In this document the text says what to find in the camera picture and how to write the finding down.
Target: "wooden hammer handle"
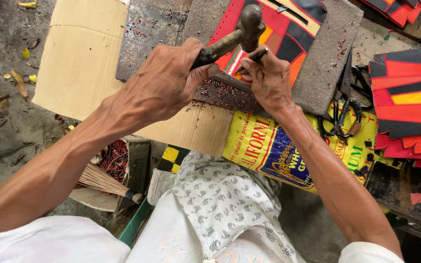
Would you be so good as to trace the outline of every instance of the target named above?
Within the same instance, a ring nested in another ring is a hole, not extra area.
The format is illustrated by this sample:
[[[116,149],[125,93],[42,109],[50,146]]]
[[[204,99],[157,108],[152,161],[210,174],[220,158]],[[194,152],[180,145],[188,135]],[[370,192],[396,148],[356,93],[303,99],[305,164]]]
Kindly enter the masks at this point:
[[[243,31],[241,29],[229,33],[213,45],[203,49],[197,56],[190,70],[216,62],[220,57],[233,50],[242,42],[242,40]]]

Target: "straw broom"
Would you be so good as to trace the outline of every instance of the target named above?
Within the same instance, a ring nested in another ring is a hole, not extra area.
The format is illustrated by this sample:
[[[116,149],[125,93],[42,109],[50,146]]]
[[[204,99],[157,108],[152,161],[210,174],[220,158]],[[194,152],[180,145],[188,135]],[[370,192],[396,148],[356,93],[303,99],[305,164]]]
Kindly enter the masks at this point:
[[[84,172],[82,172],[79,183],[100,191],[121,195],[137,204],[142,203],[143,200],[143,194],[127,188],[90,162],[87,164]]]

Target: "white shirt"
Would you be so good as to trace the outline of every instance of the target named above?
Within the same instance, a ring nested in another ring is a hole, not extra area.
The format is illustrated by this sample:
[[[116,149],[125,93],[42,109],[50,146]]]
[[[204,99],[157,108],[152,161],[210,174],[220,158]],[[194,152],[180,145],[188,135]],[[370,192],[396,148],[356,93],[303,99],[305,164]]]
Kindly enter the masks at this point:
[[[297,261],[305,261],[297,253]],[[0,233],[0,263],[200,263],[202,248],[177,198],[168,191],[158,201],[132,250],[89,218],[51,216]],[[219,263],[280,262],[250,230],[223,253]],[[339,263],[403,263],[379,245],[353,242]]]

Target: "patchwork leather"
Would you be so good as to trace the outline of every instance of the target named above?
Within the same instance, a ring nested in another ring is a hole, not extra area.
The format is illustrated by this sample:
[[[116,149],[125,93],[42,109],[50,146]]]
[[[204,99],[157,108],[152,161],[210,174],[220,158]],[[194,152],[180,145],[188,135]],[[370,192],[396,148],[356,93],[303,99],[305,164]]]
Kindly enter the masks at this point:
[[[377,54],[370,62],[371,90],[380,133],[421,135],[421,49]]]
[[[421,11],[421,0],[362,0],[400,27],[413,23]]]
[[[232,0],[209,45],[235,30],[242,9],[249,4],[261,8],[266,23],[266,31],[261,35],[259,44],[266,44],[276,57],[290,62],[290,84],[293,85],[327,10],[319,0]],[[289,10],[278,13],[276,9],[280,6]],[[216,63],[222,71],[249,84],[240,73],[235,73],[240,67],[240,60],[246,55],[237,46]]]

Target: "zipper pull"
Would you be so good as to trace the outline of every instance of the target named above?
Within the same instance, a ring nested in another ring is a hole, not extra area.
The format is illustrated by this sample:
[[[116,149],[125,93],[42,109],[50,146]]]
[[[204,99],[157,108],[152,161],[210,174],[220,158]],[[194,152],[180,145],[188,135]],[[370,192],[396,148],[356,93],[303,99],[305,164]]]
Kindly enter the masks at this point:
[[[286,7],[286,6],[280,6],[280,7],[278,7],[277,9],[276,9],[276,11],[278,12],[278,13],[280,13],[280,12],[282,12],[282,11],[284,11],[284,10],[287,10],[287,9],[289,9],[288,7]]]

